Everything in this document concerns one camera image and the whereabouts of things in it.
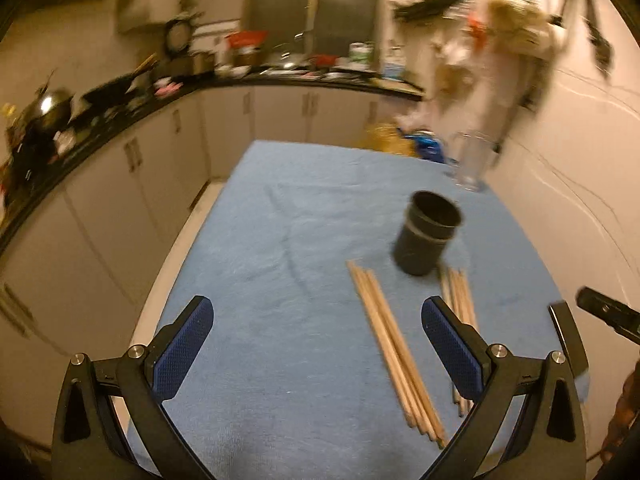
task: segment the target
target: bundle of chopsticks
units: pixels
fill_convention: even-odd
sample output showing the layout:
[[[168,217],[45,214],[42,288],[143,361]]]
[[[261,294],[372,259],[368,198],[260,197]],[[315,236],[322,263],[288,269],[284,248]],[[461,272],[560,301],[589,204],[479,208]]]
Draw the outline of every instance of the bundle of chopsticks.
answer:
[[[451,269],[444,264],[438,266],[438,271],[440,273],[442,299],[462,323],[471,325],[478,332],[478,320],[476,319],[476,310],[466,272],[463,269]],[[461,397],[453,384],[451,387],[453,390],[453,402],[458,405],[458,415],[466,416],[471,411],[473,402]]]
[[[420,434],[428,434],[431,441],[443,448],[446,446],[444,427],[375,273],[362,269],[352,260],[347,262],[347,267],[380,345],[407,424],[410,428],[417,426]]]

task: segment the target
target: blue gripper pad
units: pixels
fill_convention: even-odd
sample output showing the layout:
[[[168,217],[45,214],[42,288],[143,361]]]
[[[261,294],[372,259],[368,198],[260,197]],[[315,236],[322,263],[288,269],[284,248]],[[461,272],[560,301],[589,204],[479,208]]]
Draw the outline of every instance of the blue gripper pad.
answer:
[[[211,302],[203,296],[195,296],[176,321],[158,332],[149,345],[152,390],[156,399],[162,401],[175,396],[212,326]]]
[[[460,395],[478,400],[484,389],[482,368],[431,298],[422,304],[422,326]]]

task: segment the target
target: textured blue pad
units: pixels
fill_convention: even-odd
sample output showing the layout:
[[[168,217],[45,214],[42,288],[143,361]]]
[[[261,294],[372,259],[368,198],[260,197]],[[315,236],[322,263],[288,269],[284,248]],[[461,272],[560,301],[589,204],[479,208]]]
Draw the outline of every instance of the textured blue pad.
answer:
[[[424,331],[461,396],[476,401],[482,395],[482,370],[465,342],[431,299],[422,304]]]
[[[158,400],[172,399],[213,326],[213,306],[202,298],[154,367],[153,391]]]

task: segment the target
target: black countertop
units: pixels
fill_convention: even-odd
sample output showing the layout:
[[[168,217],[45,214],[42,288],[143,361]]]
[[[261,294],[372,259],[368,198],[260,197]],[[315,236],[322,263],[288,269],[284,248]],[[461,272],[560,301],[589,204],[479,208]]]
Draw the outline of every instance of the black countertop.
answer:
[[[14,192],[11,203],[7,206],[4,219],[0,224],[0,254],[9,245],[21,225],[29,215],[46,198],[46,196],[89,156],[103,147],[111,139],[132,127],[139,120],[197,90],[206,88],[223,88],[227,86],[318,86],[323,88],[339,88],[372,92],[385,96],[400,97],[412,101],[420,101],[419,95],[397,90],[380,88],[366,80],[346,81],[322,78],[305,78],[292,76],[267,76],[261,74],[247,75],[241,79],[215,78],[210,75],[194,76],[185,81],[176,93],[161,99],[152,99],[130,114],[121,114],[108,124],[94,126],[78,135],[76,145],[49,164],[46,170],[37,174],[28,186]]]

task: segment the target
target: floor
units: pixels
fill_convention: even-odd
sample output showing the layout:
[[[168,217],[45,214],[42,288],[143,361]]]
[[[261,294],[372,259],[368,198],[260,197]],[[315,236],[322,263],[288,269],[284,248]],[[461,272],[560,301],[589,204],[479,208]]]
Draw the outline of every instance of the floor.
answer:
[[[184,259],[187,257],[198,231],[202,227],[224,185],[224,182],[212,182],[209,184],[194,206],[191,215],[176,238],[174,246],[164,260],[164,264],[162,264],[154,286],[146,297],[145,306],[142,308],[142,313],[138,319],[138,325],[131,337],[131,345],[148,345],[153,339],[160,315],[164,309],[164,304],[169,297],[169,292],[171,292],[174,286],[175,279],[178,277]],[[129,426],[129,412],[124,404],[124,400],[121,397],[114,397],[113,403],[118,414],[118,419],[124,430],[127,431]]]

